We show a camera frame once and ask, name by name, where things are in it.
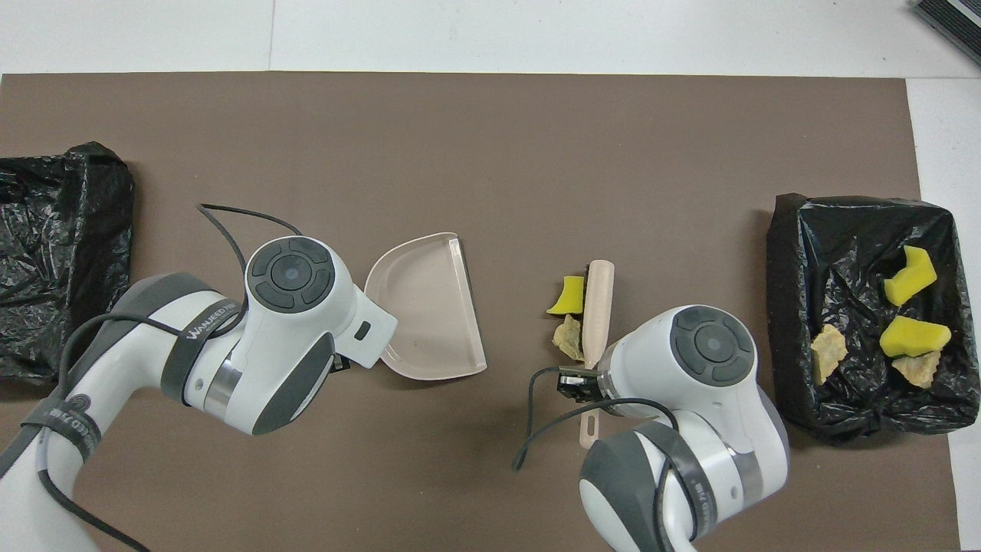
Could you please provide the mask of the brown table mat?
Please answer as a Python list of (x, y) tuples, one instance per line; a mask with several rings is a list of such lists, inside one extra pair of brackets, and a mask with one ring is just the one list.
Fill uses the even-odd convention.
[(187, 271), (241, 297), (195, 210), (269, 213), (358, 283), (390, 248), (459, 235), (487, 369), (418, 382), (332, 375), (250, 437), (137, 393), (76, 499), (153, 552), (609, 552), (564, 422), (511, 460), (533, 371), (560, 363), (546, 309), (566, 274), (616, 266), (611, 338), (716, 305), (772, 377), (765, 235), (775, 198), (920, 196), (902, 80), (556, 74), (7, 74), (0, 157), (98, 141), (136, 180), (132, 276)]

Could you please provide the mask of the beige hand brush black bristles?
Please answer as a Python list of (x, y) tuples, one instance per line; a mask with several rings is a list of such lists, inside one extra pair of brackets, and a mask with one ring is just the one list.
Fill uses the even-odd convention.
[(584, 311), (579, 339), (586, 370), (595, 370), (609, 342), (614, 281), (615, 265), (612, 262), (602, 259), (589, 262), (584, 280)]

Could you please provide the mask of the black bag lined bin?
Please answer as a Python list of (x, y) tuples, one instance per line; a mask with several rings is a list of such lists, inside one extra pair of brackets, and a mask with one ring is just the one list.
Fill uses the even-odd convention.
[(136, 182), (101, 143), (0, 158), (0, 383), (49, 386), (130, 285)]
[[(896, 307), (884, 282), (905, 266), (904, 245), (928, 251), (937, 279)], [(965, 429), (981, 413), (981, 371), (953, 214), (919, 200), (848, 195), (776, 199), (766, 237), (766, 308), (776, 405), (832, 446), (879, 431)], [(952, 330), (928, 390), (910, 384), (881, 350), (895, 317)], [(810, 345), (829, 323), (848, 355), (814, 382)]]

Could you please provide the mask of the dark ribbed device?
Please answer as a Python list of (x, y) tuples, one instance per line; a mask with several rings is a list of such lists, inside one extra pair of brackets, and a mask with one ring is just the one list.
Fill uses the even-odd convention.
[(981, 0), (911, 0), (911, 9), (981, 67)]

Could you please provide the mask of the pale yellow bread piece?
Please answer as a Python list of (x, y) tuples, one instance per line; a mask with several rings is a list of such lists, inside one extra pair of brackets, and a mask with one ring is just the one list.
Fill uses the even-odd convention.
[(892, 367), (910, 384), (928, 390), (934, 383), (941, 357), (941, 350), (932, 350), (921, 356), (901, 356), (892, 360)]

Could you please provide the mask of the beige plastic dustpan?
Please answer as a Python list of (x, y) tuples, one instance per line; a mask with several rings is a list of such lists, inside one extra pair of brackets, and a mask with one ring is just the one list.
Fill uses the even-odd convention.
[(487, 356), (462, 241), (423, 235), (389, 249), (364, 291), (397, 320), (383, 363), (408, 380), (456, 380), (483, 373)]

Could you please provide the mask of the notched green yellow sponge piece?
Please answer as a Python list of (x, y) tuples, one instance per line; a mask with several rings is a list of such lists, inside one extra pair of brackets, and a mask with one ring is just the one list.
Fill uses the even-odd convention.
[(936, 269), (926, 249), (904, 245), (903, 253), (904, 268), (884, 282), (885, 297), (896, 307), (907, 303), (937, 279)]

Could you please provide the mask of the pale tan bread piece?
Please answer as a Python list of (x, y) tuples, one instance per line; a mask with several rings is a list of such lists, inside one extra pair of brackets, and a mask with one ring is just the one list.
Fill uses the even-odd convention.
[(555, 328), (551, 343), (561, 353), (574, 361), (584, 361), (584, 346), (582, 345), (582, 322), (573, 314), (565, 314), (563, 321)]

